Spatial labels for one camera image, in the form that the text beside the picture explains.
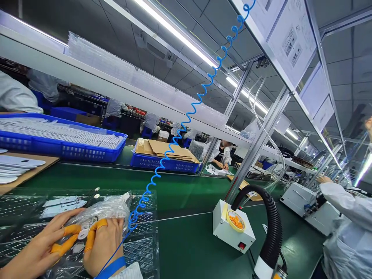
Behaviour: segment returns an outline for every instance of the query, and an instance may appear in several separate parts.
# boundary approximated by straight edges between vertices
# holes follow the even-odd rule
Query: blue coiled cable
[[[212,69],[214,70],[214,75],[208,74],[208,77],[211,79],[210,84],[202,84],[202,86],[203,86],[203,88],[204,88],[204,94],[200,94],[200,93],[198,93],[197,96],[199,97],[200,101],[199,101],[198,103],[191,103],[191,106],[194,108],[194,111],[193,111],[193,112],[188,112],[188,113],[186,113],[186,116],[187,116],[187,118],[188,118],[188,121],[183,121],[183,122],[181,122],[181,126],[182,126],[183,129],[179,129],[179,130],[177,130],[177,135],[178,135],[178,136],[173,137],[173,139],[172,139],[173,142],[171,142],[171,143],[169,144],[169,149],[170,149],[170,150],[168,150],[168,151],[166,151],[166,152],[164,153],[165,158],[163,158],[163,159],[160,160],[160,166],[157,167],[157,168],[155,169],[155,175],[153,175],[153,176],[151,177],[151,182],[150,182],[149,184],[147,184],[147,186],[146,186],[146,191],[143,193],[141,199],[139,200],[139,203],[138,203],[136,209],[134,209],[134,210],[131,212],[130,216],[129,216],[129,219],[128,219],[128,221],[129,221],[129,224],[128,224],[128,229],[129,229],[129,231],[128,231],[127,235],[123,238],[123,241],[120,243],[120,245],[117,247],[115,253],[111,256],[111,258],[107,261],[107,263],[105,264],[105,266],[102,268],[102,270],[100,271],[100,273],[98,274],[98,276],[96,277],[96,279],[101,279],[101,278],[100,278],[100,274],[101,274],[101,272],[105,269],[105,267],[107,266],[107,264],[108,264],[108,263],[111,261],[111,259],[114,257],[114,255],[115,255],[116,252],[119,250],[119,248],[122,246],[122,244],[124,243],[124,241],[125,241],[125,239],[128,237],[128,235],[130,235],[130,233],[131,233],[132,231],[134,231],[135,228],[137,228],[137,226],[138,226],[138,224],[137,224],[138,216],[141,214],[141,213],[138,211],[138,209],[140,209],[140,208],[145,208],[145,207],[146,207],[146,204],[145,204],[145,203],[149,201],[149,198],[146,197],[146,195],[150,195],[150,194],[151,194],[151,191],[148,189],[149,186],[150,186],[150,185],[156,186],[156,183],[153,181],[154,178],[155,178],[155,177],[161,177],[161,175],[158,174],[158,170],[159,170],[159,169],[165,169],[165,167],[164,167],[164,165],[163,165],[163,161],[164,161],[164,160],[168,160],[168,161],[169,161],[170,158],[167,156],[167,154],[168,154],[168,153],[174,153],[174,150],[172,149],[172,145],[178,145],[178,143],[176,142],[176,139],[182,139],[182,136],[180,135],[179,132],[187,132],[187,129],[186,129],[186,127],[185,127],[185,124],[191,123],[190,115],[196,114],[196,107],[195,107],[195,105],[200,105],[200,104],[203,102],[202,97],[205,96],[205,95],[207,94],[207,87],[208,87],[208,86],[211,86],[211,85],[213,84],[214,77],[217,75],[217,70],[220,69],[220,68],[222,67],[222,61],[224,61],[224,60],[226,59],[226,57],[227,57],[227,51],[228,51],[228,50],[233,46],[233,42],[237,39],[237,37],[238,37],[238,35],[239,35],[239,31],[243,28],[243,26],[244,26],[244,22],[245,22],[245,20],[246,20],[246,19],[248,18],[248,16],[249,16],[249,11],[253,8],[253,6],[255,5],[255,3],[256,3],[256,0],[253,0],[253,4],[252,4],[251,7],[249,7],[248,4],[244,4],[244,6],[243,6],[243,10],[244,10],[245,12],[247,12],[247,15],[246,15],[246,17],[243,17],[243,16],[241,16],[241,15],[238,15],[238,17],[237,17],[237,21],[240,23],[239,28],[238,28],[236,25],[234,25],[234,26],[231,28],[231,30],[235,33],[235,36],[234,36],[234,37],[231,37],[231,36],[229,35],[229,36],[226,37],[226,40],[230,43],[230,46],[229,46],[228,48],[226,48],[225,46],[221,46],[221,49],[224,51],[225,55],[224,55],[223,58],[221,58],[221,57],[219,57],[219,56],[216,57],[217,60],[218,60],[218,62],[219,62],[219,66],[218,66],[217,68],[212,67]]]

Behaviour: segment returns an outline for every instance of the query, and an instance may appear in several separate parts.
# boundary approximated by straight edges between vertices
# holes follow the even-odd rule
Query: ceiling
[[[16,1],[6,0],[0,4],[0,7],[13,12],[16,16],[14,14],[16,9],[10,9],[9,2],[15,3]],[[200,68],[210,72],[210,67],[201,58],[159,25],[133,0],[116,0],[116,2]],[[164,11],[183,25],[209,54],[222,55],[220,45],[226,44],[225,37],[232,34],[231,26],[236,24],[237,16],[228,0],[159,0],[159,2],[164,7]],[[348,15],[353,10],[370,5],[370,0],[342,0],[342,3],[339,0],[313,0],[313,3],[317,23],[321,27]],[[134,34],[140,30],[103,0],[24,1],[23,15],[23,20],[62,41],[67,42],[68,32],[74,32],[191,96],[203,92],[202,83],[209,83],[204,76],[180,58],[174,61],[170,69],[164,61],[138,48]],[[343,129],[358,104],[372,102],[371,35],[372,22],[367,22],[335,33],[323,41],[329,77]],[[240,31],[238,39],[230,50],[238,61],[244,61],[262,53],[245,27]],[[303,84],[317,62],[318,58],[315,56],[303,77]],[[224,66],[233,65],[234,62],[227,57]],[[241,74],[240,70],[235,72],[236,77]],[[265,77],[266,80],[258,98],[270,107],[284,86],[271,66],[267,69],[253,67],[246,86],[251,88],[254,82],[260,79],[253,89],[253,92],[256,92]],[[226,81],[226,76],[222,72],[219,72],[216,80],[228,91],[234,92],[235,88]],[[240,99],[249,106],[245,96],[241,95]],[[229,100],[225,92],[212,85],[208,88],[208,95],[204,102],[223,113]],[[372,105],[366,110],[368,110],[367,114],[372,114]],[[313,131],[311,124],[293,99],[286,107],[286,115],[296,127]],[[252,119],[252,113],[237,103],[227,124],[239,130],[249,124]],[[338,134],[334,117],[326,128],[331,134]]]

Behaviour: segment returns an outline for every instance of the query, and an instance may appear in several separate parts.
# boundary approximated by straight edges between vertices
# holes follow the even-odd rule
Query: shelf
[[[3,26],[0,26],[0,56],[173,121],[180,123],[187,120],[184,113],[147,92]],[[192,118],[188,126],[245,148],[252,144],[234,132],[205,120]]]

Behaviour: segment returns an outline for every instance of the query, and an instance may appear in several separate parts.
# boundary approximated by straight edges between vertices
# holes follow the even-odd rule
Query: blue plastic crate
[[[50,109],[51,116],[70,121],[75,121],[78,114],[86,115],[86,112],[70,107],[53,107]]]
[[[72,124],[89,129],[104,130],[102,128],[69,121],[45,114],[27,113],[27,114],[2,114],[0,118],[14,117],[35,117],[43,118],[49,121],[57,120],[58,123]],[[20,151],[41,153],[57,156],[63,159],[74,159],[94,162],[114,162],[125,146],[126,134],[106,130],[107,134],[122,136],[124,139],[116,149],[85,145],[81,143],[71,143],[61,140],[53,140],[38,136],[29,136],[24,134],[0,131],[0,147],[6,149],[15,149]]]
[[[160,166],[160,157],[146,156],[142,154],[133,153],[131,160],[132,167],[141,167],[146,169],[155,169]],[[169,171],[179,171],[179,172],[193,172],[195,173],[198,170],[199,164],[173,160],[170,161],[164,160],[163,165],[166,170]]]

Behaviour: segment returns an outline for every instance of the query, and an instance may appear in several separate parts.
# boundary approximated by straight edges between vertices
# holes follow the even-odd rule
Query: blue wrist strap
[[[120,257],[110,263],[108,267],[106,267],[104,270],[102,270],[101,274],[99,274],[95,279],[108,279],[110,278],[115,272],[117,272],[119,269],[121,269],[123,266],[125,266],[125,258]]]

